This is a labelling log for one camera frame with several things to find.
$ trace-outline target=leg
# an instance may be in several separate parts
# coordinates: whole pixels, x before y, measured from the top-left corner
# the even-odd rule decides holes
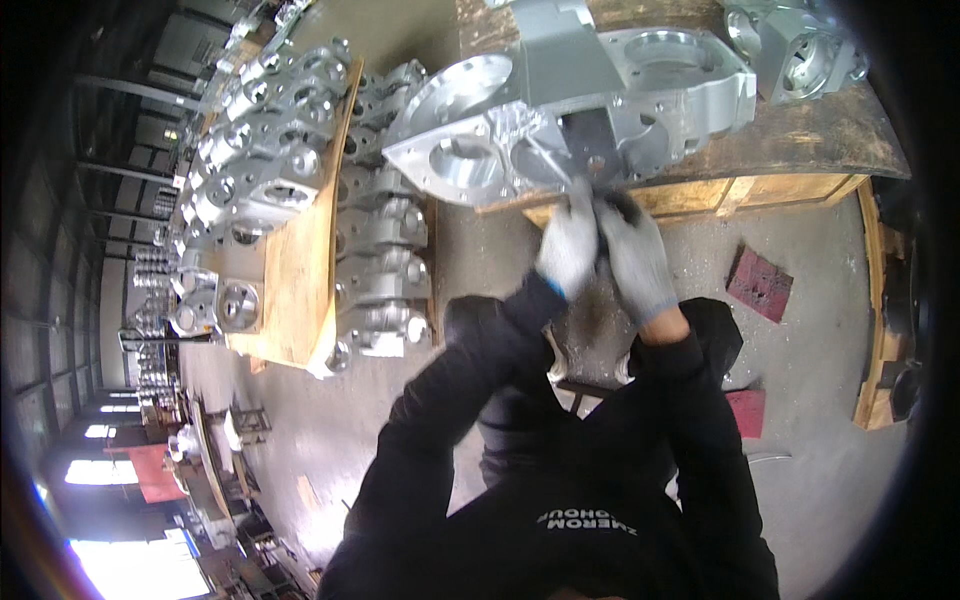
[[[466,296],[451,300],[444,314],[448,344],[500,310],[496,298]],[[510,382],[497,390],[480,413],[477,426],[484,440],[480,469],[492,487],[511,474],[529,472],[556,460],[561,430],[576,420],[567,413],[550,387],[546,372],[554,362],[553,350],[543,340],[543,360],[517,365]]]
[[[694,298],[681,302],[680,310],[696,332],[706,367],[719,386],[743,347],[730,307],[720,300]],[[630,375],[636,381],[609,396],[590,414],[588,430],[594,443],[600,444],[608,456],[616,457],[613,460],[617,463],[624,462],[629,472],[665,485],[676,466],[660,427],[661,407],[636,397],[635,386],[644,385],[644,376],[640,352],[633,349]]]

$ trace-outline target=black sleeve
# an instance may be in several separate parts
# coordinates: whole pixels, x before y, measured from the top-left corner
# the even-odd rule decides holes
[[[453,446],[514,365],[540,356],[540,330],[565,309],[564,299],[532,272],[495,317],[465,332],[406,385],[380,430],[347,537],[402,537],[446,517]]]
[[[684,528],[718,598],[779,596],[773,553],[733,411],[708,370],[696,333],[667,346],[639,345],[658,380],[666,435],[677,462]]]

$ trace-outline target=black sweatshirt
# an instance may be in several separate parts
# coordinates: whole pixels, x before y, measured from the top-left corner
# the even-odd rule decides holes
[[[691,333],[645,348],[652,377],[618,394],[663,402],[683,511],[662,489],[585,460],[446,509],[453,446],[513,365],[537,360],[566,308],[530,274],[484,326],[407,384],[347,517],[318,598],[546,598],[567,586],[625,598],[776,598],[753,480],[730,405]]]

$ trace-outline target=bright window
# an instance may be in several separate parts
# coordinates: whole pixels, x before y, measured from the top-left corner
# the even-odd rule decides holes
[[[63,481],[88,486],[114,486],[136,483],[131,461],[73,461]]]
[[[183,530],[165,533],[165,540],[71,540],[70,547],[105,600],[178,600],[209,593]]]
[[[90,425],[86,428],[85,436],[88,438],[112,438],[117,435],[117,428],[109,425]]]
[[[100,407],[101,413],[139,413],[139,404],[105,404]]]

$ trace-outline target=worker's arm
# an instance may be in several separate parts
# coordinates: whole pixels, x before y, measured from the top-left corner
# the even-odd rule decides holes
[[[684,528],[717,597],[777,597],[777,568],[730,404],[705,363],[695,331],[673,307],[644,324],[634,345],[665,408],[679,472]]]
[[[536,269],[502,309],[458,339],[396,400],[376,457],[347,519],[347,533],[403,536],[446,517],[453,446],[518,364],[540,360],[540,331],[593,272],[597,228],[589,186],[577,182],[543,233]]]

